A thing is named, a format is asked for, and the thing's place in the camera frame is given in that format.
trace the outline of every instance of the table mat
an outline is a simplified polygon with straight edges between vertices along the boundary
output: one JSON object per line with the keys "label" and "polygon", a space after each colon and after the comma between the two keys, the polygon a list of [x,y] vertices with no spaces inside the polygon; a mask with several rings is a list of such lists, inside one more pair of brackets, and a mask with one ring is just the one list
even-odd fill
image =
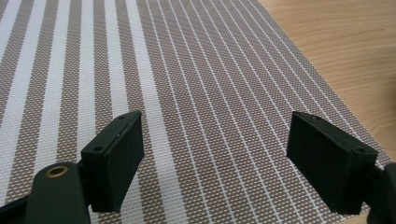
{"label": "table mat", "polygon": [[293,110],[390,162],[256,0],[3,0],[0,18],[0,205],[137,109],[146,157],[93,223],[345,219],[285,156]]}

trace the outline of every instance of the wooden table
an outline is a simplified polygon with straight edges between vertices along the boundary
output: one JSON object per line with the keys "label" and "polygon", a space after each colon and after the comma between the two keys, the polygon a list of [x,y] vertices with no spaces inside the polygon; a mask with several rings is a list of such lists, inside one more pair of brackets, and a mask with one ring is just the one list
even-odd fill
{"label": "wooden table", "polygon": [[395,161],[396,1],[260,2]]}

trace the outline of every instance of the wooden surface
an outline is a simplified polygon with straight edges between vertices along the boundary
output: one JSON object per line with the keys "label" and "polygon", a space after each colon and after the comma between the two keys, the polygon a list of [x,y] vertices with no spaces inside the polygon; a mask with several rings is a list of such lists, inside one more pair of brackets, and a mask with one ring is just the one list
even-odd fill
{"label": "wooden surface", "polygon": [[395,161],[396,1],[260,2]]}

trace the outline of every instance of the brown woven stripe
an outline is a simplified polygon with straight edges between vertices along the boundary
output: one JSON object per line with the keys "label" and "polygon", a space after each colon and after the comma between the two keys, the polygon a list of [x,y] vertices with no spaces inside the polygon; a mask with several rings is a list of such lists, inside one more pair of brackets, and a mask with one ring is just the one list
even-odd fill
{"label": "brown woven stripe", "polygon": [[32,12],[32,6],[33,1],[24,0],[21,2],[17,19],[15,20],[7,43],[6,51],[3,55],[3,60],[0,63],[0,124],[3,121],[9,90],[11,88],[12,79],[15,75],[18,59],[20,58],[22,43],[25,37],[29,17]]}
{"label": "brown woven stripe", "polygon": [[0,21],[3,19],[4,11],[6,10],[8,0],[0,1]]}
{"label": "brown woven stripe", "polygon": [[[104,0],[93,1],[93,47],[95,81],[96,133],[113,120],[111,108],[110,77],[108,72],[106,14]],[[120,214],[99,215],[101,223],[121,223]]]}
{"label": "brown woven stripe", "polygon": [[144,219],[147,223],[164,223],[165,214],[160,193],[156,166],[152,155],[152,147],[149,140],[149,128],[143,105],[142,91],[139,75],[137,73],[136,55],[134,54],[134,43],[131,36],[131,28],[128,20],[128,11],[124,0],[116,2],[118,24],[120,31],[120,44],[122,53],[122,64],[124,69],[126,90],[128,94],[129,110],[141,110],[143,140],[145,147],[145,159],[139,166],[138,177],[143,206]]}
{"label": "brown woven stripe", "polygon": [[56,161],[77,162],[78,76],[81,30],[81,1],[70,3],[69,23],[62,86],[61,120]]}
{"label": "brown woven stripe", "polygon": [[16,149],[11,177],[9,179],[7,203],[26,195],[30,191],[35,169],[35,153],[39,134],[42,105],[50,63],[50,51],[56,21],[58,1],[48,1],[44,12],[40,37],[35,53],[35,63],[29,84],[21,132]]}

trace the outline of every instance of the wide white stripe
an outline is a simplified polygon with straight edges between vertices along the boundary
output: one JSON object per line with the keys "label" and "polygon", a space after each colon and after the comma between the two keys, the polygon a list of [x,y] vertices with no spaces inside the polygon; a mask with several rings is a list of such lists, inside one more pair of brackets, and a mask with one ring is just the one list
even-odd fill
{"label": "wide white stripe", "polygon": [[[119,26],[117,23],[115,2],[105,1],[105,12],[111,106],[113,110],[113,118],[115,118],[121,114],[128,113],[129,108],[128,98],[126,95],[125,76],[123,73]],[[126,203],[122,205],[121,218],[128,223],[132,220],[135,223],[139,223],[139,220],[144,220],[138,181],[136,174],[126,195]]]}
{"label": "wide white stripe", "polygon": [[49,74],[47,77],[37,154],[35,156],[35,174],[44,167],[56,162],[69,9],[70,0],[59,2],[49,59]]}
{"label": "wide white stripe", "polygon": [[143,28],[135,0],[126,1],[129,22],[134,40],[137,69],[142,86],[143,101],[148,119],[148,131],[151,139],[154,160],[157,166],[160,190],[163,196],[163,209],[169,223],[187,222],[186,209],[177,180],[176,168],[166,135],[163,112],[152,74],[149,53],[143,35]]}
{"label": "wide white stripe", "polygon": [[93,1],[84,0],[81,7],[78,81],[78,161],[81,159],[79,152],[95,137]]}
{"label": "wide white stripe", "polygon": [[17,19],[20,4],[21,0],[8,1],[3,18],[0,21],[0,62],[3,60],[4,52],[6,51],[7,43],[11,36],[12,27]]}
{"label": "wide white stripe", "polygon": [[34,2],[32,14],[26,30],[26,36],[21,48],[21,55],[15,71],[15,77],[9,92],[3,123],[0,128],[0,148],[2,152],[2,156],[0,157],[2,180],[0,181],[0,204],[5,202],[7,196],[8,180],[18,143],[23,109],[29,88],[33,63],[35,61],[35,50],[37,48],[45,6],[46,2],[44,1]]}

